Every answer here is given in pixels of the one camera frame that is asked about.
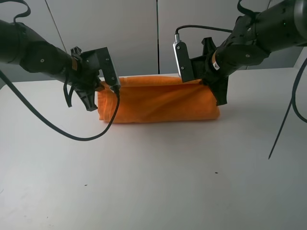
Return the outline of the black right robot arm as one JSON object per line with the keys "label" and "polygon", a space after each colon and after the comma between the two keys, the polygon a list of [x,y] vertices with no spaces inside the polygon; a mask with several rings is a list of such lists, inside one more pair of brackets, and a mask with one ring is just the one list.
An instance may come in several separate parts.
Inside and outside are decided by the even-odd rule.
{"label": "black right robot arm", "polygon": [[213,93],[217,106],[227,103],[228,77],[243,66],[259,65],[272,52],[307,45],[307,2],[284,0],[263,12],[238,5],[231,34],[220,45],[202,41],[202,56],[192,59],[194,76]]}

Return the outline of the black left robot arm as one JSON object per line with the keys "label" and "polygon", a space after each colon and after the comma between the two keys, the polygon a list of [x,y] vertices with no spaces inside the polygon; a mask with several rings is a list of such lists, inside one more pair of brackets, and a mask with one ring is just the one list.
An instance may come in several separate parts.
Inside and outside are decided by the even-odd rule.
{"label": "black left robot arm", "polygon": [[95,93],[103,90],[95,50],[82,52],[77,46],[68,54],[47,42],[37,32],[16,19],[27,17],[30,9],[14,17],[12,23],[0,22],[0,60],[19,65],[29,73],[44,73],[63,82],[68,106],[75,92],[87,111],[97,110]]}

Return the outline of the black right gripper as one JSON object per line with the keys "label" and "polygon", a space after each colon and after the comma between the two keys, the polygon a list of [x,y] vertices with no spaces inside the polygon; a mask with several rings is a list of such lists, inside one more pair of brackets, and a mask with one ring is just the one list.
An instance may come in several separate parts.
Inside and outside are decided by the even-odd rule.
{"label": "black right gripper", "polygon": [[217,49],[211,37],[202,40],[202,55],[191,59],[193,79],[200,85],[207,84],[216,99],[216,105],[227,104],[228,76],[218,73],[213,66],[213,55]]}

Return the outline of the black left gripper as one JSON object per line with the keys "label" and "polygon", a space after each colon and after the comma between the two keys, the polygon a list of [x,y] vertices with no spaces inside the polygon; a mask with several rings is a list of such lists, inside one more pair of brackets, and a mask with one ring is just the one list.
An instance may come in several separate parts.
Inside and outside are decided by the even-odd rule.
{"label": "black left gripper", "polygon": [[99,79],[100,67],[96,53],[97,50],[82,52],[77,46],[71,49],[72,60],[76,61],[77,65],[72,85],[75,88],[74,91],[89,112],[97,110],[95,92],[105,89],[102,81]]}

